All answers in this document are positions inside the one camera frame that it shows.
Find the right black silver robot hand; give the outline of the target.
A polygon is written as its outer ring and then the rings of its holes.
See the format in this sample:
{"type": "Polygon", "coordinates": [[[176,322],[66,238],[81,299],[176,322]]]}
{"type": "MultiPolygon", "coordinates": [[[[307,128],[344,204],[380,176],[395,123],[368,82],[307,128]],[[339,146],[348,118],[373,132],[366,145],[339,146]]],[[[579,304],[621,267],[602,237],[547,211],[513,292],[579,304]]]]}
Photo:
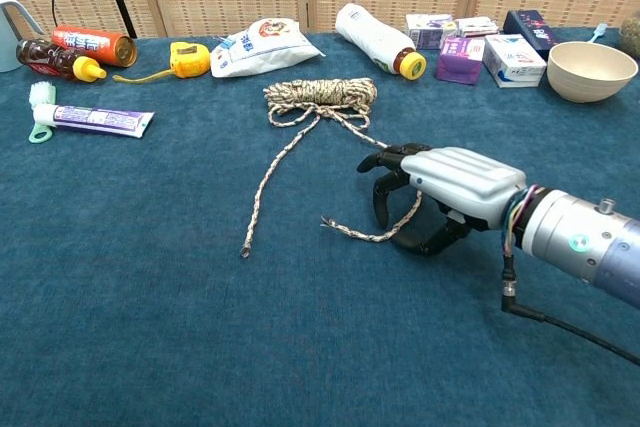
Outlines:
{"type": "Polygon", "coordinates": [[[373,187],[373,207],[381,227],[388,224],[387,198],[406,185],[438,203],[446,223],[427,240],[402,227],[391,241],[414,253],[433,256],[470,231],[498,230],[509,202],[526,186],[526,174],[460,147],[392,145],[364,158],[360,173],[384,166],[389,172],[373,187]]]}

